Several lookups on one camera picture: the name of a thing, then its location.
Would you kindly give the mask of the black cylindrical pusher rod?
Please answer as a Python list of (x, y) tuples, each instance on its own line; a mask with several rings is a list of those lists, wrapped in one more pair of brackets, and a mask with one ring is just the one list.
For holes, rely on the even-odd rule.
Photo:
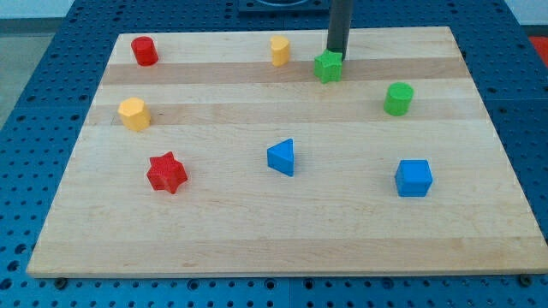
[(343, 60), (346, 58), (353, 8), (353, 0), (331, 0), (326, 49), (341, 53)]

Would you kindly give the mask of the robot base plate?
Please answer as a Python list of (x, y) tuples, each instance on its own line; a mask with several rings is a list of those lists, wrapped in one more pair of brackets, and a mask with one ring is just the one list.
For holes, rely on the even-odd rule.
[(325, 12), (330, 9), (330, 0), (237, 0), (240, 13), (287, 13)]

